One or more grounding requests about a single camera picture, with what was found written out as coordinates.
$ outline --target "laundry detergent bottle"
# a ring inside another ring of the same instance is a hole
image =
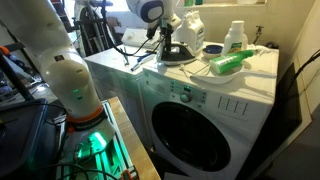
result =
[[[175,40],[189,45],[194,54],[197,55],[202,50],[205,33],[199,11],[187,11],[175,33]]]
[[[221,56],[246,50],[248,37],[244,34],[244,21],[232,21],[228,34],[224,38]]]
[[[244,50],[236,53],[230,53],[226,56],[220,56],[210,60],[210,67],[218,74],[228,71],[232,68],[241,66],[244,59],[258,54],[258,50]]]

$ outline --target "green item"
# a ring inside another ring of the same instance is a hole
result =
[[[202,5],[202,0],[196,0],[195,5]]]
[[[193,6],[193,0],[184,0],[184,6]]]
[[[242,60],[257,54],[257,50],[244,50],[237,53],[230,53],[210,60],[211,68],[218,74],[232,68],[241,66]]]

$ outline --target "washer door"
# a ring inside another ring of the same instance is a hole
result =
[[[230,161],[230,148],[221,132],[187,106],[158,104],[153,110],[152,125],[173,155],[197,169],[219,171]]]

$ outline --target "front-loading washer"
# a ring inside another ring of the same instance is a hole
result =
[[[249,68],[276,73],[278,51],[251,60]],[[155,152],[192,179],[235,179],[273,106],[276,78],[243,76],[216,85],[191,81],[180,66],[154,63],[143,73]]]

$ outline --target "washer door window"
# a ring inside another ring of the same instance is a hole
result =
[[[180,160],[203,171],[219,171],[230,161],[229,145],[203,115],[177,103],[158,104],[152,114],[158,138]]]

